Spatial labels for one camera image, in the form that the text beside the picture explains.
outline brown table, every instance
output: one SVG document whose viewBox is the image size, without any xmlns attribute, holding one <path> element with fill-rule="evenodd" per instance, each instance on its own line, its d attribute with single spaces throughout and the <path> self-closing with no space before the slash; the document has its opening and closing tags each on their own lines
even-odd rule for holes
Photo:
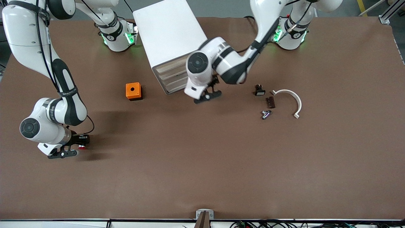
<svg viewBox="0 0 405 228">
<path fill-rule="evenodd" d="M 255 36 L 246 19 L 199 18 L 207 37 L 236 50 Z M 49 160 L 19 133 L 45 76 L 13 57 L 0 83 L 0 218 L 401 219 L 405 214 L 405 77 L 390 26 L 375 17 L 314 18 L 294 51 L 269 45 L 246 84 L 194 105 L 165 95 L 145 51 L 114 53 L 91 21 L 52 22 L 96 129 L 90 149 Z M 125 98 L 140 82 L 145 99 Z M 275 97 L 267 120 L 267 90 Z M 86 121 L 75 127 L 86 131 Z"/>
</svg>

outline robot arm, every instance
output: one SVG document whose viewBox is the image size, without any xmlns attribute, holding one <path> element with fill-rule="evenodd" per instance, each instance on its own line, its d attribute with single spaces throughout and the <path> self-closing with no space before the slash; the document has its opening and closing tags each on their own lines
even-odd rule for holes
<svg viewBox="0 0 405 228">
<path fill-rule="evenodd" d="M 258 25 L 258 34 L 243 56 L 221 37 L 206 41 L 191 53 L 186 62 L 188 74 L 184 92 L 195 100 L 209 100 L 207 92 L 214 69 L 227 84 L 242 84 L 262 50 L 271 40 L 279 23 L 279 15 L 288 0 L 250 0 Z"/>
<path fill-rule="evenodd" d="M 68 157 L 76 151 L 65 146 L 86 144 L 87 135 L 77 135 L 63 125 L 77 126 L 87 117 L 69 68 L 53 49 L 48 25 L 51 17 L 71 18 L 77 8 L 89 15 L 101 30 L 104 42 L 113 51 L 123 51 L 135 43 L 134 25 L 118 20 L 109 8 L 118 0 L 14 0 L 2 11 L 10 49 L 22 65 L 48 77 L 60 98 L 37 101 L 30 116 L 20 124 L 21 134 L 34 142 L 49 158 Z"/>
<path fill-rule="evenodd" d="M 72 17 L 75 12 L 73 0 L 59 2 L 59 15 Z M 30 116 L 20 124 L 21 134 L 40 143 L 41 151 L 50 155 L 54 149 L 75 143 L 75 132 L 62 124 L 79 125 L 86 119 L 87 109 L 69 68 L 53 49 L 47 27 L 50 15 L 45 9 L 45 0 L 10 1 L 3 9 L 2 17 L 10 49 L 17 61 L 47 76 L 58 90 L 60 98 L 38 100 Z"/>
<path fill-rule="evenodd" d="M 315 9 L 330 13 L 337 9 L 343 0 L 301 0 L 292 5 L 289 18 L 281 18 L 273 42 L 286 50 L 294 50 L 304 42 L 307 28 L 314 17 Z"/>
<path fill-rule="evenodd" d="M 269 42 L 277 42 L 284 49 L 295 49 L 303 42 L 314 13 L 310 2 L 316 2 L 314 7 L 329 12 L 339 7 L 342 0 L 297 1 L 293 4 L 290 17 L 280 20 L 280 12 L 288 2 L 290 0 L 250 0 L 258 26 L 253 43 L 240 56 L 221 37 L 206 41 L 187 58 L 188 80 L 184 92 L 194 98 L 195 103 L 218 97 L 220 91 L 207 91 L 207 87 L 213 88 L 217 82 L 216 76 L 212 77 L 212 69 L 227 84 L 244 83 L 250 68 Z"/>
<path fill-rule="evenodd" d="M 76 8 L 87 14 L 101 31 L 104 43 L 115 52 L 126 50 L 136 42 L 138 28 L 118 19 L 111 9 L 119 0 L 75 0 Z"/>
</svg>

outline black cable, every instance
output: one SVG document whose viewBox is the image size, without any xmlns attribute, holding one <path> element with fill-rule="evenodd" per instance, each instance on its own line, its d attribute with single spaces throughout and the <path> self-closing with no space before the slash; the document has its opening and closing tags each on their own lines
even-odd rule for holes
<svg viewBox="0 0 405 228">
<path fill-rule="evenodd" d="M 126 0 L 124 0 L 125 4 L 127 4 L 129 10 L 131 10 L 131 13 L 133 13 L 134 11 L 131 9 L 131 7 L 128 5 L 128 2 L 126 2 Z"/>
<path fill-rule="evenodd" d="M 284 221 L 285 224 L 287 224 L 288 227 L 291 228 L 298 228 L 294 223 L 288 222 L 288 221 Z"/>
<path fill-rule="evenodd" d="M 51 63 L 51 68 L 52 68 L 53 61 L 52 61 L 52 43 L 51 43 L 51 40 L 49 40 L 49 61 Z M 53 68 L 52 68 L 52 74 L 53 74 L 53 81 L 56 84 L 56 90 L 59 92 L 59 86 L 58 86 L 58 82 L 56 81 L 56 75 L 55 75 L 55 72 L 53 71 Z"/>
<path fill-rule="evenodd" d="M 303 16 L 298 20 L 297 24 L 298 24 L 299 22 L 301 22 L 301 20 L 305 17 L 305 15 L 307 14 L 309 8 L 311 7 L 311 4 L 312 4 L 312 2 L 309 4 L 309 6 L 307 7 L 307 9 L 305 10 Z"/>
<path fill-rule="evenodd" d="M 251 223 L 251 222 L 246 222 L 246 224 L 252 226 L 252 228 L 258 228 L 255 224 Z"/>
<path fill-rule="evenodd" d="M 39 0 L 36 0 L 36 6 L 39 7 Z M 47 68 L 47 71 L 48 71 L 48 74 L 49 74 L 49 78 L 51 79 L 53 86 L 55 87 L 55 89 L 56 89 L 57 91 L 59 91 L 59 88 L 58 88 L 58 86 L 56 85 L 55 81 L 53 80 L 52 74 L 51 74 L 51 72 L 50 72 L 50 70 L 49 70 L 49 67 L 48 67 L 48 64 L 47 64 L 47 59 L 46 59 L 45 53 L 44 53 L 44 48 L 42 47 L 41 32 L 40 32 L 40 30 L 39 30 L 39 14 L 38 14 L 38 12 L 35 13 L 35 17 L 36 17 L 36 32 L 37 32 L 37 34 L 38 34 L 39 47 L 40 47 L 40 49 L 41 49 L 42 59 L 44 60 L 45 67 Z"/>
<path fill-rule="evenodd" d="M 111 227 L 111 219 L 107 221 L 107 225 L 106 228 L 110 228 Z"/>
<path fill-rule="evenodd" d="M 252 18 L 253 20 L 256 20 L 253 16 L 244 16 L 243 18 Z"/>
<path fill-rule="evenodd" d="M 87 118 L 89 118 L 89 120 L 92 122 L 93 128 L 92 128 L 90 131 L 88 131 L 88 132 L 80 133 L 80 134 L 74 134 L 73 136 L 87 135 L 87 134 L 91 133 L 91 132 L 94 130 L 94 122 L 93 122 L 93 120 L 90 118 L 89 115 L 87 115 Z"/>
<path fill-rule="evenodd" d="M 301 0 L 295 0 L 295 1 L 289 2 L 289 3 L 286 4 L 286 6 L 288 6 L 290 4 L 293 4 L 293 3 L 296 3 L 296 2 L 299 2 L 299 1 L 301 1 Z"/>
<path fill-rule="evenodd" d="M 245 52 L 245 51 L 247 51 L 247 50 L 249 49 L 249 47 L 247 47 L 247 48 L 245 48 L 245 49 L 243 49 L 243 50 L 237 51 L 236 53 Z"/>
<path fill-rule="evenodd" d="M 256 20 L 256 19 L 254 19 L 254 17 L 252 17 L 252 16 L 244 16 L 243 18 L 247 18 L 247 19 L 249 19 L 249 18 L 251 18 L 251 19 L 253 19 L 253 20 Z M 243 49 L 243 50 L 240 50 L 240 51 L 236 51 L 236 53 L 241 53 L 241 52 L 245 52 L 245 51 L 247 51 L 248 49 L 249 49 L 249 47 L 247 47 L 247 48 L 245 48 L 245 49 Z"/>
<path fill-rule="evenodd" d="M 238 223 L 238 222 L 232 223 L 229 228 L 232 228 L 232 226 L 235 225 L 235 224 L 237 224 L 237 223 Z"/>
<path fill-rule="evenodd" d="M 86 3 L 84 0 L 81 0 L 81 1 L 87 6 L 87 8 L 88 8 L 102 23 L 104 23 L 105 25 L 108 26 L 108 24 L 105 23 L 104 21 L 102 21 L 102 19 L 90 8 L 89 5 L 87 5 L 87 3 Z"/>
</svg>

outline white curved plastic part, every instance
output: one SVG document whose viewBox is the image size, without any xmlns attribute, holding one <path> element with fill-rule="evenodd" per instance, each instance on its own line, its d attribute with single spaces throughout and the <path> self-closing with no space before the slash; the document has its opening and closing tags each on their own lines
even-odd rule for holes
<svg viewBox="0 0 405 228">
<path fill-rule="evenodd" d="M 271 93 L 273 93 L 273 95 L 276 95 L 276 94 L 278 94 L 278 93 L 281 93 L 281 92 L 285 92 L 285 93 L 288 93 L 288 94 L 290 94 L 291 96 L 293 96 L 296 100 L 297 100 L 297 103 L 298 103 L 298 110 L 294 113 L 294 117 L 295 118 L 299 118 L 300 116 L 298 115 L 298 113 L 301 111 L 301 108 L 302 108 L 302 102 L 301 102 L 301 98 L 296 94 L 296 93 L 294 93 L 293 91 L 291 91 L 291 90 L 279 90 L 279 91 L 272 91 Z"/>
</svg>

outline silver metal part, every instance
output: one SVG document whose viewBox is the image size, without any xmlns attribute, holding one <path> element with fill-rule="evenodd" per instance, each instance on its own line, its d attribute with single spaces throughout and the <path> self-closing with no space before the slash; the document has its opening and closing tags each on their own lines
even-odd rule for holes
<svg viewBox="0 0 405 228">
<path fill-rule="evenodd" d="M 401 9 L 401 7 L 405 5 L 405 0 L 397 0 L 395 1 L 390 7 L 387 8 L 387 10 L 384 11 L 379 17 L 380 22 L 382 24 L 389 24 L 390 21 L 389 19 L 394 15 L 398 10 Z"/>
<path fill-rule="evenodd" d="M 211 209 L 198 209 L 196 211 L 196 219 L 198 219 L 198 217 L 200 216 L 200 213 L 204 212 L 204 211 L 208 211 L 209 214 L 209 220 L 213 220 L 214 219 L 214 210 Z"/>
<path fill-rule="evenodd" d="M 262 114 L 263 114 L 262 119 L 265 120 L 267 119 L 268 116 L 270 116 L 271 111 L 270 110 L 263 111 Z"/>
<path fill-rule="evenodd" d="M 381 18 L 381 15 L 378 15 L 378 19 L 380 20 L 381 24 L 390 24 L 390 20 L 387 19 L 387 20 L 384 21 L 384 20 Z"/>
<path fill-rule="evenodd" d="M 301 102 L 301 98 L 296 94 L 296 93 L 294 93 L 294 92 L 292 92 L 291 90 L 279 90 L 279 91 L 272 91 L 271 93 L 273 93 L 273 95 L 276 95 L 277 93 L 280 93 L 280 92 L 285 92 L 285 93 L 288 93 L 288 94 L 290 94 L 291 96 L 293 96 L 296 100 L 297 100 L 297 103 L 298 103 L 298 110 L 294 113 L 294 117 L 295 118 L 299 118 L 300 116 L 298 115 L 298 113 L 301 111 L 301 108 L 302 108 L 302 102 Z"/>
</svg>

